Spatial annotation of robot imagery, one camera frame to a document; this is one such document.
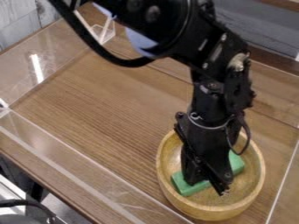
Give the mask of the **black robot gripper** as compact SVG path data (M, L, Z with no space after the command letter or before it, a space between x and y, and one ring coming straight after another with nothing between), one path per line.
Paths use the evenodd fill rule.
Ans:
M182 140L182 174L190 186L209 180L219 196L230 193L234 172L230 152L243 127L243 114L229 116L221 123L203 123L191 113L178 112L174 125Z

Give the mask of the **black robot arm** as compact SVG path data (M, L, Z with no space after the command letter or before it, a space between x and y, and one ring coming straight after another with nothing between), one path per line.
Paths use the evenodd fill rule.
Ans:
M146 57L170 57L191 69L191 104L174 125L182 175L190 185L210 181L226 195L234 181L230 153L239 133L250 132L245 110L255 98L247 42L217 19L213 0L94 1L127 28Z

